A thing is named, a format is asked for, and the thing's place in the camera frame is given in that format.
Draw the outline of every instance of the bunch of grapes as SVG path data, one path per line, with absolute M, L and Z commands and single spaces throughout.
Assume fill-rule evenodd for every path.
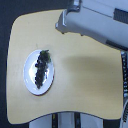
M 49 62 L 50 55 L 48 50 L 41 51 L 37 63 L 35 64 L 35 67 L 37 68 L 35 84 L 37 85 L 38 89 L 40 89 L 40 87 L 43 85 L 42 83 L 44 81 L 45 72 L 47 72 Z

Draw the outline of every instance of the yellow table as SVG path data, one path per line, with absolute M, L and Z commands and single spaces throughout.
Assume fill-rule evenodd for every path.
M 61 11 L 24 15 L 13 24 L 7 62 L 7 116 L 12 124 L 61 111 L 118 119 L 123 109 L 120 51 L 79 34 L 55 29 Z M 23 68 L 34 50 L 49 49 L 55 67 L 50 90 L 31 94 Z

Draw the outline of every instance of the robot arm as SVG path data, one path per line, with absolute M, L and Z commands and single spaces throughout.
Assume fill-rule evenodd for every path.
M 72 0 L 60 15 L 56 29 L 89 36 L 128 51 L 127 0 Z

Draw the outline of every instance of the white plate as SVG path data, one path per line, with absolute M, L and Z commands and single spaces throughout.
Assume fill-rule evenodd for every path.
M 25 85 L 27 89 L 35 95 L 44 94 L 50 88 L 54 77 L 54 67 L 51 60 L 51 62 L 48 64 L 47 73 L 44 76 L 45 78 L 43 85 L 40 87 L 40 89 L 38 89 L 35 85 L 35 76 L 37 72 L 35 64 L 37 63 L 37 59 L 41 51 L 42 50 L 36 50 L 28 56 L 23 70 Z

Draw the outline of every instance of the dark background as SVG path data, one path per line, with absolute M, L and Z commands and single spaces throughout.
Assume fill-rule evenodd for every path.
M 21 15 L 44 10 L 65 9 L 68 0 L 0 0 L 0 128 L 28 128 L 29 125 L 11 125 L 6 108 L 7 53 L 12 24 Z M 119 120 L 104 120 L 104 128 L 118 128 Z

